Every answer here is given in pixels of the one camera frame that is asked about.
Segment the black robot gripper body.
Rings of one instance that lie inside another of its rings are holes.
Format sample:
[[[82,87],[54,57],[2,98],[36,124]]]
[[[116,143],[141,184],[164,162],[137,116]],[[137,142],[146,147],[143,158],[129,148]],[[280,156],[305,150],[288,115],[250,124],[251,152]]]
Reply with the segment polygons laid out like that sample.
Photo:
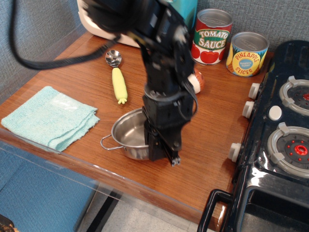
[[[181,91],[172,99],[153,99],[143,96],[142,112],[146,120],[158,131],[172,166],[179,165],[178,152],[182,149],[182,128],[193,117],[195,96]]]

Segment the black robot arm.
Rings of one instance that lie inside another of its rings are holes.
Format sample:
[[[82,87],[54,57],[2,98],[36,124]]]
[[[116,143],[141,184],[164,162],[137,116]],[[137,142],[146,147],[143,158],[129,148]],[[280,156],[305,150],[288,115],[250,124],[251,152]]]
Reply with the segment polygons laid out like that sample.
[[[140,46],[147,73],[142,112],[149,159],[168,158],[178,165],[182,128],[198,109],[188,80],[194,61],[184,19],[163,0],[84,0],[82,8],[100,29]]]

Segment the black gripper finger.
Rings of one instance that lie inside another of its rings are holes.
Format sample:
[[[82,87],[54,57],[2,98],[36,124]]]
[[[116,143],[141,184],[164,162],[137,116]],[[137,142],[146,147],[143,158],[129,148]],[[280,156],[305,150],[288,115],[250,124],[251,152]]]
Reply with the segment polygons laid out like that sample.
[[[144,122],[144,139],[148,145],[148,155],[150,161],[156,161],[166,158],[166,151],[158,131],[149,123]]]

